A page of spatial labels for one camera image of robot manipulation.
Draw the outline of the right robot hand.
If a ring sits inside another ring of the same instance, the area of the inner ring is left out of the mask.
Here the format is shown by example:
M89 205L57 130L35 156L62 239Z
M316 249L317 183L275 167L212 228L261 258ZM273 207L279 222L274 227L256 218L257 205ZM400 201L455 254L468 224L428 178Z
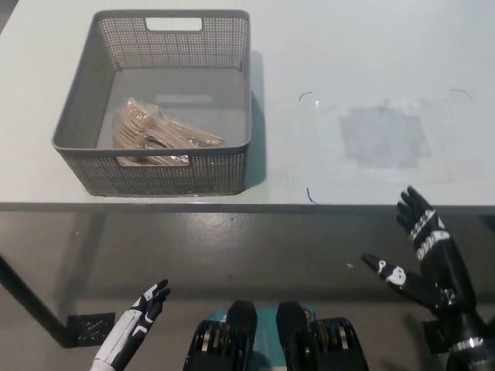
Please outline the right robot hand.
M392 290L446 320L480 320L476 293L459 248L436 209L412 186L400 194L398 224L414 248L417 274L373 254L362 261Z

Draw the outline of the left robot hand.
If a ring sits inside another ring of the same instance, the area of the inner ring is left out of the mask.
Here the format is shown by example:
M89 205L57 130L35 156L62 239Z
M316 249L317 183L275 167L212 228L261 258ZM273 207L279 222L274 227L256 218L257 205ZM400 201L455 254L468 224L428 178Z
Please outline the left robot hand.
M164 279L151 286L125 311L99 348L90 371L124 370L155 320L162 313L171 289Z

